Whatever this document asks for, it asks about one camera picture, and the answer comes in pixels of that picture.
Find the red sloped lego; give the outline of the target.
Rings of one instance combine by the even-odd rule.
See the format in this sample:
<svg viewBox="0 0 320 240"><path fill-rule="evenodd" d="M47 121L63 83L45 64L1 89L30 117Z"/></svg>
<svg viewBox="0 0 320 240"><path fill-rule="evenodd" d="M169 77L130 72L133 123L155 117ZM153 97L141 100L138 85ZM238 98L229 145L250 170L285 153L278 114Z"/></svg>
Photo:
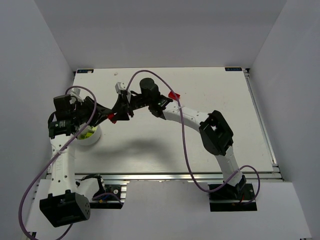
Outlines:
<svg viewBox="0 0 320 240"><path fill-rule="evenodd" d="M107 118L108 118L113 124L115 124L115 123L117 122L116 120L114 120L114 117L115 117L115 115L114 115L113 113L107 115Z"/></svg>

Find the red rectangular lego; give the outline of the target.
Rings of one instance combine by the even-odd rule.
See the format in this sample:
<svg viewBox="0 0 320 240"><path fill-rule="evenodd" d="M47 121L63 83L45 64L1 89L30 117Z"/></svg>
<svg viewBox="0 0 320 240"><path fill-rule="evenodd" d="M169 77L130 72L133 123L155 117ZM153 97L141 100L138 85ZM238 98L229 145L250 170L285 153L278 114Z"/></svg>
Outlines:
<svg viewBox="0 0 320 240"><path fill-rule="evenodd" d="M180 99L180 95L178 93L175 93L173 91L170 91L170 93L168 94L168 97L177 101Z"/></svg>

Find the lime lego table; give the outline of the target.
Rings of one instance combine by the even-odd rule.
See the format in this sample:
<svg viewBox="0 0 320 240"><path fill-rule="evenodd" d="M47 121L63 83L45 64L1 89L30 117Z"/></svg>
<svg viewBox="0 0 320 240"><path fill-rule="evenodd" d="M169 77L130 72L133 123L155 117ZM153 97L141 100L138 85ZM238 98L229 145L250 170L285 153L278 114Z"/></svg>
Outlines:
<svg viewBox="0 0 320 240"><path fill-rule="evenodd" d="M79 140L85 140L85 139L88 139L90 138L91 136L93 135L92 132L87 132L86 134L82 134L78 137Z"/></svg>

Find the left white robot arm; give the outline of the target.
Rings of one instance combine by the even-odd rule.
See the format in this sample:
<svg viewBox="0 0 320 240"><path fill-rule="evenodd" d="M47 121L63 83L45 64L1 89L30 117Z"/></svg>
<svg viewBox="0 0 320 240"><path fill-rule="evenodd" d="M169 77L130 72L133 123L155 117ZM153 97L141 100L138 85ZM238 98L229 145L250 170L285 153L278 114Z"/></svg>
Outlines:
<svg viewBox="0 0 320 240"><path fill-rule="evenodd" d="M52 148L48 196L39 202L40 211L55 228L90 218L90 199L105 190L99 174L80 181L75 178L76 147L94 145L101 137L99 124L109 109L87 96L66 94L53 99L55 112L48 119Z"/></svg>

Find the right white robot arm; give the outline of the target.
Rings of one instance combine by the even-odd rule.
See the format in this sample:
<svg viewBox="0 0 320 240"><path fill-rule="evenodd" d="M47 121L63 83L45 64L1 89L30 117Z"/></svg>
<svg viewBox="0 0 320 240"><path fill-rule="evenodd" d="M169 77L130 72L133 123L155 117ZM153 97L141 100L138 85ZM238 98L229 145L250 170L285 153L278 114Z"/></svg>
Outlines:
<svg viewBox="0 0 320 240"><path fill-rule="evenodd" d="M157 118L182 123L197 131L205 150L214 155L218 162L225 183L222 189L234 195L239 194L246 184L246 178L234 156L234 133L223 115L217 110L205 113L182 106L173 92L168 96L161 94L152 78L142 79L139 87L140 93L136 93L124 83L115 85L118 98L108 115L110 121L128 121L134 116L135 110L147 107Z"/></svg>

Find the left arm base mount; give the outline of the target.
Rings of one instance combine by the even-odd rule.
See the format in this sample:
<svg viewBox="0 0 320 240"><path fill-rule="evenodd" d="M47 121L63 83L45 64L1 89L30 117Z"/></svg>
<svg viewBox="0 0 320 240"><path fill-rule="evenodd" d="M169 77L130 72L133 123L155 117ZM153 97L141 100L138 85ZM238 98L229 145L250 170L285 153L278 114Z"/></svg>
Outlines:
<svg viewBox="0 0 320 240"><path fill-rule="evenodd" d="M91 209L121 209L125 201L125 186L105 182L99 173L81 178L78 190L88 198Z"/></svg>

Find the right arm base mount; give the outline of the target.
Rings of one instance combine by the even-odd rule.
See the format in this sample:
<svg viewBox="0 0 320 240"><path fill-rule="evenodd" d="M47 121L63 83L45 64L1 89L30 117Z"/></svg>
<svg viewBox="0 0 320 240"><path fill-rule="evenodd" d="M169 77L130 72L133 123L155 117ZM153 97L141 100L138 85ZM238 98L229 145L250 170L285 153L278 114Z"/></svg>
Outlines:
<svg viewBox="0 0 320 240"><path fill-rule="evenodd" d="M226 190L219 189L209 193L209 206L211 212L256 212L256 201L253 200L255 191L251 183L246 183L240 194L234 196Z"/></svg>

